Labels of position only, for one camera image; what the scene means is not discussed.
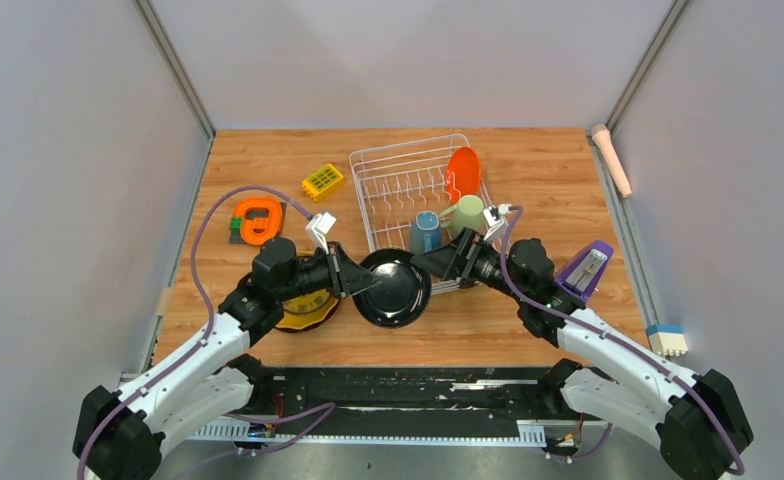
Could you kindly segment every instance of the cup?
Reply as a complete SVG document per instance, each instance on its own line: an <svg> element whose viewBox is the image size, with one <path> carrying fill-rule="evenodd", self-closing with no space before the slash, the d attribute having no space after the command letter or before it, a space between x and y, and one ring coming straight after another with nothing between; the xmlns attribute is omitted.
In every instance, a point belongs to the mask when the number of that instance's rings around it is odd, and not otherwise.
<svg viewBox="0 0 784 480"><path fill-rule="evenodd" d="M450 208L440 213L439 216L447 218L449 214L451 218L441 222L441 225L443 228L450 230L451 238L455 238L466 227L480 233L486 231L486 219L483 217L483 200L477 195L463 195L456 204L451 205Z"/></svg>
<svg viewBox="0 0 784 480"><path fill-rule="evenodd" d="M410 226L410 251L421 255L442 246L439 216L434 212L419 212Z"/></svg>

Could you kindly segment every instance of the black plate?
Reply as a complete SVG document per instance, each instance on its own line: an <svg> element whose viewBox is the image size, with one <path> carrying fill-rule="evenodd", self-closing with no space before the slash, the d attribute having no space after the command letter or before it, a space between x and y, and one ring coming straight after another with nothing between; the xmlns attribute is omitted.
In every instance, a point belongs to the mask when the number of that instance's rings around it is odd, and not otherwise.
<svg viewBox="0 0 784 480"><path fill-rule="evenodd" d="M397 248L372 252L360 265L383 281L354 295L357 310L378 327L397 328L416 321L430 300L430 275L410 263L413 254Z"/></svg>

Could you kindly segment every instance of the wooden table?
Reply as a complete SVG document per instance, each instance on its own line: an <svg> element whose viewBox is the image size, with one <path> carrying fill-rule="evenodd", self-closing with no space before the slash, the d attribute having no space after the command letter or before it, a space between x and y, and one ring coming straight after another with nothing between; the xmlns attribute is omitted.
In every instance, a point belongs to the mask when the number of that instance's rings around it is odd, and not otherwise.
<svg viewBox="0 0 784 480"><path fill-rule="evenodd" d="M154 361L164 358L206 321L206 309L191 280L189 251L203 216L225 192L262 184L294 196L312 212L331 211L338 221L328 239L340 241L359 262L368 254L368 243L348 155L454 132L465 134L478 152L492 200L525 206L514 239L541 238L557 268L594 239L616 247L590 306L614 327L647 344L582 129L221 131L195 206ZM345 173L348 183L327 200L313 204L302 194L301 180L326 163ZM257 253L256 247L227 242L228 223L238 201L229 200L215 213L198 252L201 280L216 305L248 272ZM293 208L287 209L283 235L299 249L312 247L303 231L305 224ZM515 303L482 286L433 296L424 316L396 330L368 323L348 299L319 328L299 334L273 331L252 354L270 365L551 365L571 357L532 337L516 317Z"/></svg>

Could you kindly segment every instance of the white wire dish rack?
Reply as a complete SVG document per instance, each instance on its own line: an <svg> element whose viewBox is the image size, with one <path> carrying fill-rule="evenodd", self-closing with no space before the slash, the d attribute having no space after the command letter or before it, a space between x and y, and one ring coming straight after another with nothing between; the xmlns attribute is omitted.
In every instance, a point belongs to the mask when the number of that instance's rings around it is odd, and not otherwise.
<svg viewBox="0 0 784 480"><path fill-rule="evenodd" d="M445 185L445 169L451 155L469 146L465 135L455 133L442 137L367 148L349 157L354 187L365 225L369 251L381 248L408 250L410 225L416 214L436 214L451 206L451 195ZM491 205L489 192L481 176L478 196L484 205ZM443 229L443 243L451 240ZM459 288L454 280L434 281L432 293L445 293Z"/></svg>

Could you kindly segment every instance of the orange tape dispenser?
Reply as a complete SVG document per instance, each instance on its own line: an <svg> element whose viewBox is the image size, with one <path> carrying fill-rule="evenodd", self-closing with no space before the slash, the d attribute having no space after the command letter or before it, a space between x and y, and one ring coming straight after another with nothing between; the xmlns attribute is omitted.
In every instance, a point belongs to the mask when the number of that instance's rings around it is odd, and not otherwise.
<svg viewBox="0 0 784 480"><path fill-rule="evenodd" d="M273 198L246 198L233 209L230 219L230 243L262 245L276 237L283 228L285 203Z"/></svg>

